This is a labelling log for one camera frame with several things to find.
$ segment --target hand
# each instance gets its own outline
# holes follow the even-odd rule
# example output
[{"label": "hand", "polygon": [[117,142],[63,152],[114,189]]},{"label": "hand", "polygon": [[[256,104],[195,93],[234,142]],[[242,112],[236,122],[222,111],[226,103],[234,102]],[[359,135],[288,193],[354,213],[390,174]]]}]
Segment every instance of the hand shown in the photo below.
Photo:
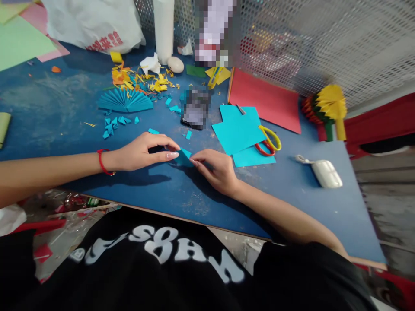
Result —
[{"label": "hand", "polygon": [[[169,151],[148,153],[148,149],[166,146]],[[179,156],[180,147],[164,134],[142,133],[128,145],[102,154],[102,163],[108,171],[135,171],[154,163],[166,162]]]},{"label": "hand", "polygon": [[[242,182],[235,175],[230,156],[205,149],[190,157],[190,161],[220,193],[233,197],[239,190]],[[213,170],[208,169],[204,163],[208,163]]]}]

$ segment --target white egg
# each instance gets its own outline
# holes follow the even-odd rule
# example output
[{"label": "white egg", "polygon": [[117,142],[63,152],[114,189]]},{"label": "white egg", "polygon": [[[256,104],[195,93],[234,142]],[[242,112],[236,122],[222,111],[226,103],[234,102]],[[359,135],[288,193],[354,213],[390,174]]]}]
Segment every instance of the white egg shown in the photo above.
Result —
[{"label": "white egg", "polygon": [[181,73],[185,69],[183,62],[176,56],[170,57],[167,61],[167,65],[174,73]]}]

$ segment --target metal mesh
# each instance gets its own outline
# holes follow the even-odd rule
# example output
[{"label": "metal mesh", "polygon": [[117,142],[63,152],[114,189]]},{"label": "metal mesh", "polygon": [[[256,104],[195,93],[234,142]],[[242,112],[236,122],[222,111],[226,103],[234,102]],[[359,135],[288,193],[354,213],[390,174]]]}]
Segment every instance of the metal mesh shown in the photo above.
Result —
[{"label": "metal mesh", "polygon": [[[134,0],[154,33],[153,0]],[[412,0],[241,0],[240,67],[302,95],[339,84],[353,107],[415,79]],[[175,0],[175,40],[194,45],[194,0]]]}]

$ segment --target blue tabletop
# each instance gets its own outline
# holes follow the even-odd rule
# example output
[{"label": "blue tabletop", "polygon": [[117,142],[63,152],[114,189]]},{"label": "blue tabletop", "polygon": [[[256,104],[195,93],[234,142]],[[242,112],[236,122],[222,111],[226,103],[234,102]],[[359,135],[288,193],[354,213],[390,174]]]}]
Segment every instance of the blue tabletop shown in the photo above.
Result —
[{"label": "blue tabletop", "polygon": [[[0,160],[95,152],[102,148],[114,150],[149,128],[165,133],[192,153],[205,148],[223,152],[211,125],[222,121],[219,105],[226,103],[228,81],[214,89],[207,128],[192,130],[190,140],[183,136],[188,128],[180,124],[177,113],[166,108],[165,99],[155,102],[152,110],[113,112],[111,118],[124,115],[134,120],[138,116],[140,122],[120,125],[114,136],[104,140],[105,116],[96,101],[103,88],[112,86],[114,64],[108,55],[64,45],[71,52],[68,56],[46,63],[34,59],[33,66],[23,63],[0,72],[0,111],[13,116]],[[127,66],[136,67],[153,53],[153,48],[141,47],[123,58]],[[192,57],[180,58],[184,63],[193,63]],[[62,72],[51,72],[52,66]],[[180,106],[180,93],[189,84],[200,86],[208,81],[186,73],[169,79],[181,86],[180,90],[167,91],[173,96],[170,106]],[[300,121],[301,135],[262,121],[281,139],[282,150],[275,156],[277,163],[236,168],[236,175],[319,220],[338,236],[351,256],[385,263],[344,143],[318,142],[314,126],[303,115]],[[335,190],[321,188],[310,166],[294,160],[297,154],[310,160],[331,161],[344,186]],[[112,177],[99,174],[64,187],[243,234],[269,238],[273,233],[249,208],[216,192],[196,169],[173,163],[118,172]]]}]

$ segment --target red string bracelet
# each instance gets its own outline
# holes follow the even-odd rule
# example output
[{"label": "red string bracelet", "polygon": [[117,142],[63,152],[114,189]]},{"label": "red string bracelet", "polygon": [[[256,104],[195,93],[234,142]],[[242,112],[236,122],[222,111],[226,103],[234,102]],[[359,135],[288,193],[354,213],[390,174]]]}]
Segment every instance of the red string bracelet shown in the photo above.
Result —
[{"label": "red string bracelet", "polygon": [[109,151],[109,149],[101,149],[101,150],[97,151],[98,152],[98,157],[99,157],[99,165],[101,165],[101,169],[104,173],[106,173],[107,175],[113,176],[113,175],[115,175],[115,172],[110,173],[109,171],[107,171],[105,169],[104,165],[102,164],[102,153],[104,151]]}]

